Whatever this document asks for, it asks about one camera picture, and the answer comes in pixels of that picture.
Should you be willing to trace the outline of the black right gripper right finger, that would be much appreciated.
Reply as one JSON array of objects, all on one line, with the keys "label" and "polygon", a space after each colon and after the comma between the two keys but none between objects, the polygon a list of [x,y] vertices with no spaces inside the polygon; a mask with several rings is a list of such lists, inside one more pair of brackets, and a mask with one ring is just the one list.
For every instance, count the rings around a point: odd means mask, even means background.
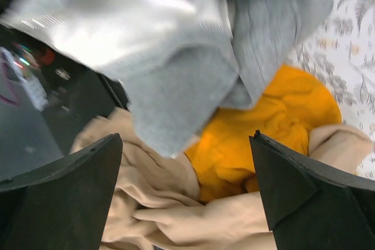
[{"label": "black right gripper right finger", "polygon": [[304,156],[260,131],[249,141],[278,249],[374,249],[374,181]]}]

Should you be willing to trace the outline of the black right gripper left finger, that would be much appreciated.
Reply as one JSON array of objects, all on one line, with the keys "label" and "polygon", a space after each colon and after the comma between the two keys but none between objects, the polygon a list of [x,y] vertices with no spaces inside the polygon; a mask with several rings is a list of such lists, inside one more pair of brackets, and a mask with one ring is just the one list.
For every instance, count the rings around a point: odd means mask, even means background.
[{"label": "black right gripper left finger", "polygon": [[115,133],[1,181],[1,249],[98,249],[121,156]]}]

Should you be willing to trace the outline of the orange cloth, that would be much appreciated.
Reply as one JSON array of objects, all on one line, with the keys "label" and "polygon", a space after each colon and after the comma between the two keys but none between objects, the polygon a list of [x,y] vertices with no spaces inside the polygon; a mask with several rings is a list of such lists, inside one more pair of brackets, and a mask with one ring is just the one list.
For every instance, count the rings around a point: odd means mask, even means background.
[{"label": "orange cloth", "polygon": [[256,131],[308,155],[310,132],[341,121],[339,106],[319,80],[282,66],[253,109],[218,109],[199,141],[186,150],[200,200],[208,203],[259,189],[249,141]]}]

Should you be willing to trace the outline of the grey sweatshirt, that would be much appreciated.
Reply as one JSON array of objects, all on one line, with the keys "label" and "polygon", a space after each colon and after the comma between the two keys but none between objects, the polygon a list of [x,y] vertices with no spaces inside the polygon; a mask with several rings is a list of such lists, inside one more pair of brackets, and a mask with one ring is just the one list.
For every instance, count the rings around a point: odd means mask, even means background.
[{"label": "grey sweatshirt", "polygon": [[1,22],[120,82],[137,136],[185,150],[218,107],[255,106],[333,0],[14,0]]}]

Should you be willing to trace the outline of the beige cloth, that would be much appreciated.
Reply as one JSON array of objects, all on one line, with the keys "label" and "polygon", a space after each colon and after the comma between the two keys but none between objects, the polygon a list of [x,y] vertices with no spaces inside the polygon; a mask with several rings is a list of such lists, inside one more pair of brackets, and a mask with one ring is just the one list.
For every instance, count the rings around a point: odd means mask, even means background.
[{"label": "beige cloth", "polygon": [[128,111],[116,109],[93,119],[72,147],[111,133],[122,140],[101,249],[275,249],[248,140],[256,130],[349,173],[373,148],[366,134],[341,122],[338,109],[318,119],[283,107],[221,109],[197,144],[167,159],[136,136]]}]

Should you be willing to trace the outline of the left controller board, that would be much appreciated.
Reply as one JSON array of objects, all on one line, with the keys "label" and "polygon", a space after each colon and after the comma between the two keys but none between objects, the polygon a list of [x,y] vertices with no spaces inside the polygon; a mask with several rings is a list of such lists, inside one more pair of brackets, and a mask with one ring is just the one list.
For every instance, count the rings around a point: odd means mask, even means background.
[{"label": "left controller board", "polygon": [[1,46],[1,78],[7,90],[5,95],[1,95],[5,104],[21,105],[21,95],[16,92],[16,87],[20,86],[36,110],[42,112],[49,105],[53,75],[41,50],[19,43]]}]

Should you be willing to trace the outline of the floral tablecloth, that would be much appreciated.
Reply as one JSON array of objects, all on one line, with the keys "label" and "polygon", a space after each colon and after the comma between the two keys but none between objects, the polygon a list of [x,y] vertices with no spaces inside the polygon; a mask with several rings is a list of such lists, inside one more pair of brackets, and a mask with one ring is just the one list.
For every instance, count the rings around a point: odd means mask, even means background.
[{"label": "floral tablecloth", "polygon": [[331,93],[321,124],[341,122],[374,139],[374,0],[334,0],[329,17],[290,52],[286,63]]}]

